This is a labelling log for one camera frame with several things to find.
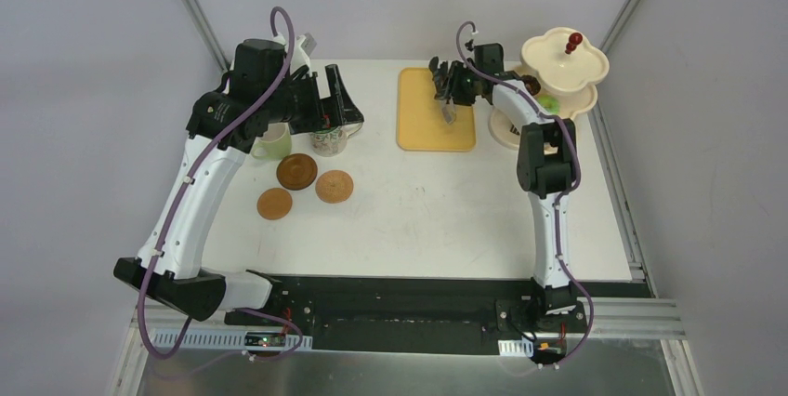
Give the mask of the green frosted donut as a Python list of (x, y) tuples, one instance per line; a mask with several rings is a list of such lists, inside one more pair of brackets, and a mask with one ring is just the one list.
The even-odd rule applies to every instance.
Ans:
[(540, 95), (536, 99), (538, 104), (545, 110), (547, 114), (559, 115), (560, 103), (556, 98), (550, 95)]

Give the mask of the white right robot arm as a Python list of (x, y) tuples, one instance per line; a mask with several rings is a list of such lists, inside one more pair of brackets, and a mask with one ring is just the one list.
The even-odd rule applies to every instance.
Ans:
[(541, 90), (532, 75), (505, 68), (500, 44), (466, 44), (472, 57), (441, 61), (432, 58), (428, 68), (446, 122), (453, 121), (455, 106), (470, 107), (486, 99), (502, 112), (519, 134), (516, 173), (528, 194), (533, 215), (536, 297), (527, 307), (529, 322), (548, 331), (574, 310), (578, 291), (567, 271), (569, 194), (579, 185), (575, 125), (536, 100)]

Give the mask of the metal tongs with black tips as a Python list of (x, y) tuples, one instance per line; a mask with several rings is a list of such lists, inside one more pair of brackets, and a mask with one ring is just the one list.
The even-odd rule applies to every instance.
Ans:
[(447, 125), (452, 125), (456, 120), (456, 109), (453, 103), (453, 78), (452, 71), (447, 61), (440, 61), (433, 57), (428, 63), (435, 87), (434, 100), (440, 104), (440, 113)]

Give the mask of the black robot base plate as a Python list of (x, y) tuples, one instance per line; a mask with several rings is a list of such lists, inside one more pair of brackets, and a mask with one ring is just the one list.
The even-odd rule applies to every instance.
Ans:
[(582, 334), (577, 310), (542, 316), (530, 280), (276, 275), (261, 311), (315, 350), (495, 355), (501, 340)]

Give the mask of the chocolate sprinkled donut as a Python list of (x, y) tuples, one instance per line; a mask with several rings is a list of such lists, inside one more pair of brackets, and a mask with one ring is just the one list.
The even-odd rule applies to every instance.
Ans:
[(532, 96), (536, 96), (540, 93), (542, 86), (536, 77), (532, 75), (522, 75), (520, 80), (525, 85), (527, 92)]

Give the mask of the light woven round coaster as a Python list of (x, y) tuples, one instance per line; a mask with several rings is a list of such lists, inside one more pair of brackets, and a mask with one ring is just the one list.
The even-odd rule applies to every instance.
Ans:
[(318, 177), (315, 192), (320, 200), (327, 204), (339, 204), (346, 201), (354, 191), (351, 175), (342, 170), (330, 170)]

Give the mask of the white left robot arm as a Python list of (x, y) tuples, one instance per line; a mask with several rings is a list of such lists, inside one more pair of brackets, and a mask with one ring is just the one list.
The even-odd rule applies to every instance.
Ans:
[(247, 308), (259, 324), (277, 323), (283, 301), (271, 293), (269, 278), (251, 270), (203, 268), (204, 245), (233, 177), (270, 125), (286, 123), (292, 133), (302, 134), (363, 121), (338, 66), (324, 69), (325, 98), (318, 74), (282, 39), (252, 38), (237, 45), (234, 67), (220, 87), (192, 107), (165, 210), (138, 253), (117, 260), (114, 277), (195, 321), (218, 310)]

